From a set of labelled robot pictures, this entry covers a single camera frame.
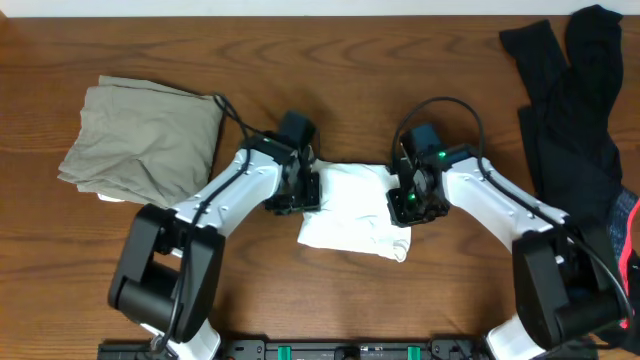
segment wood grain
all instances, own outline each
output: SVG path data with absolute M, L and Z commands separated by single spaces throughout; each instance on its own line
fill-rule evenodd
M 145 338 L 106 293 L 139 206 L 56 179 L 101 74 L 225 92 L 248 123 L 311 116 L 321 156 L 388 162 L 398 121 L 435 95 L 482 115 L 488 156 L 531 191 L 516 109 L 528 102 L 499 30 L 539 17 L 11 19 L 0 28 L 0 358 L 91 359 L 105 338 Z M 567 19 L 552 19 L 559 40 Z M 610 122 L 624 184 L 640 192 L 640 18 L 623 20 L 625 78 Z M 448 143 L 476 142 L 464 111 L 435 105 Z M 240 140 L 228 126 L 214 173 Z M 301 217 L 255 210 L 228 242 L 212 319 L 272 338 L 480 334 L 514 312 L 509 253 L 462 211 L 414 227 L 408 260 L 296 244 Z M 630 359 L 624 352 L 605 359 Z

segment green connector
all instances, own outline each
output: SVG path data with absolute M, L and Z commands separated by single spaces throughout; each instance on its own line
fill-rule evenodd
M 278 347 L 278 360 L 291 360 L 291 347 L 289 346 Z
M 407 348 L 407 352 L 409 353 L 408 360 L 420 360 L 420 347 L 419 346 L 409 346 Z

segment white cloth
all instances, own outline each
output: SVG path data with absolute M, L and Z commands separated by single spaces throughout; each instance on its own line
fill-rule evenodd
M 386 193 L 398 187 L 384 165 L 314 163 L 320 211 L 304 213 L 298 242 L 314 248 L 377 254 L 403 262 L 411 228 L 391 224 Z

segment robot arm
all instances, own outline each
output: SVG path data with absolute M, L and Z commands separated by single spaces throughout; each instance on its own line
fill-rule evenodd
M 287 114 L 278 133 L 255 135 L 236 153 L 232 164 L 198 194 L 171 209 L 147 205 L 138 213 L 111 284 L 109 304 L 156 337 L 162 336 L 169 327 L 177 279 L 184 276 L 176 329 L 166 354 L 155 358 L 211 360 L 215 356 L 220 337 L 207 317 L 225 240 L 255 206 L 264 203 L 276 214 L 319 208 L 319 178 L 310 173 L 309 166 L 313 131 L 307 119 Z M 513 255 L 518 315 L 488 334 L 493 358 L 528 360 L 622 317 L 615 292 L 591 259 L 573 249 L 566 233 L 485 181 L 473 149 L 446 148 L 430 125 L 407 132 L 401 140 L 406 157 L 394 169 L 401 186 L 387 194 L 392 220 L 399 226 L 427 223 L 446 215 L 454 205 L 480 221 Z M 202 199 L 237 174 L 249 152 L 248 169 L 209 203 L 194 238 L 185 242 L 184 234 Z M 576 222 L 563 211 L 538 202 L 498 174 L 488 160 L 482 161 L 493 179 L 577 234 L 597 250 L 607 266 L 616 269 L 608 238 L 600 228 L 588 221 Z M 184 274 L 154 261 L 156 254 L 181 256 L 185 246 L 191 247 L 192 255 Z M 454 355 L 457 344 L 452 345 L 451 358 L 458 356 Z M 430 351 L 438 352 L 438 347 Z M 282 353 L 282 359 L 287 359 L 286 351 Z
M 165 354 L 180 360 L 211 360 L 220 337 L 208 321 L 217 287 L 226 238 L 257 205 L 278 215 L 319 208 L 319 177 L 310 172 L 311 122 L 288 113 L 277 133 L 256 134 L 236 153 L 231 165 L 202 191 L 160 209 L 146 205 L 131 226 L 109 290 L 109 305 L 156 336 L 169 328 L 176 286 L 184 276 L 177 326 Z M 214 191 L 238 171 L 248 153 L 248 168 L 208 204 L 196 224 L 195 235 L 185 234 L 196 211 Z M 181 257 L 190 246 L 186 272 L 154 261 L 156 254 Z
M 486 338 L 496 360 L 532 359 L 623 317 L 610 279 L 567 239 L 571 232 L 588 244 L 616 274 L 603 226 L 591 219 L 571 219 L 537 201 L 482 159 L 494 181 L 563 227 L 554 228 L 487 181 L 474 149 L 447 148 L 431 125 L 406 132 L 401 145 L 405 157 L 395 169 L 400 188 L 387 194 L 396 225 L 433 221 L 453 205 L 476 218 L 512 253 L 518 315 Z

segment black base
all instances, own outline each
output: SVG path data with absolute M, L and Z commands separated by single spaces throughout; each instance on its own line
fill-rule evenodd
M 597 360 L 598 352 L 578 341 L 536 359 Z M 179 360 L 169 352 L 152 354 L 149 342 L 105 343 L 97 360 Z M 492 360 L 484 342 L 471 337 L 439 337 L 426 342 L 269 342 L 233 340 L 214 360 Z

